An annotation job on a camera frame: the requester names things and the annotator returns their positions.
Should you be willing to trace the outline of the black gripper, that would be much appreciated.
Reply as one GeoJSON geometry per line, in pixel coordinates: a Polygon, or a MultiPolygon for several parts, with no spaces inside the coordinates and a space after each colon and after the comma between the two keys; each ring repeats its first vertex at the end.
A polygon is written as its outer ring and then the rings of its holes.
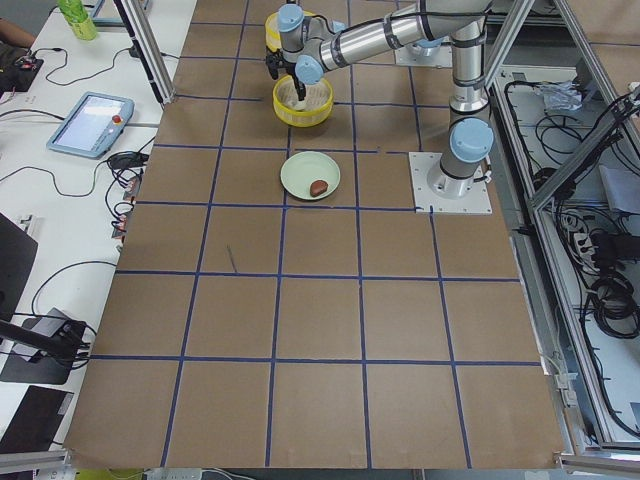
{"type": "Polygon", "coordinates": [[[281,75],[294,77],[294,86],[296,88],[298,100],[302,102],[306,99],[306,86],[295,74],[296,64],[287,61],[281,50],[271,52],[266,48],[265,65],[267,66],[269,75],[273,80],[278,80],[281,75]]]}

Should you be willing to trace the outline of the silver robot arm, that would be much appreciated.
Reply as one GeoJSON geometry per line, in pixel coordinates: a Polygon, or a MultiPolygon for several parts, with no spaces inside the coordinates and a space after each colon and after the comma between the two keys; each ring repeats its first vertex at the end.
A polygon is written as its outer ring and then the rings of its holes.
{"type": "Polygon", "coordinates": [[[417,1],[381,18],[344,26],[309,15],[294,1],[276,13],[280,45],[265,62],[273,79],[291,76],[303,100],[308,87],[330,71],[346,68],[392,50],[437,43],[451,44],[452,93],[449,143],[427,174],[439,197],[460,199],[471,189],[475,172],[488,156],[494,133],[488,124],[484,45],[488,1],[417,1]]]}

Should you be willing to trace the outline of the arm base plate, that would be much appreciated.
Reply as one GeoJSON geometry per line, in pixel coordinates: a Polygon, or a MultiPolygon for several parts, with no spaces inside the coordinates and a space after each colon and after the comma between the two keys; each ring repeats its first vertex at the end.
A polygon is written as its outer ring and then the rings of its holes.
{"type": "Polygon", "coordinates": [[[457,180],[441,170],[440,152],[410,152],[414,210],[424,214],[491,215],[486,172],[482,164],[471,178],[457,180]]]}
{"type": "Polygon", "coordinates": [[[413,43],[395,51],[395,64],[407,67],[451,68],[452,49],[449,42],[424,46],[413,43]]]}

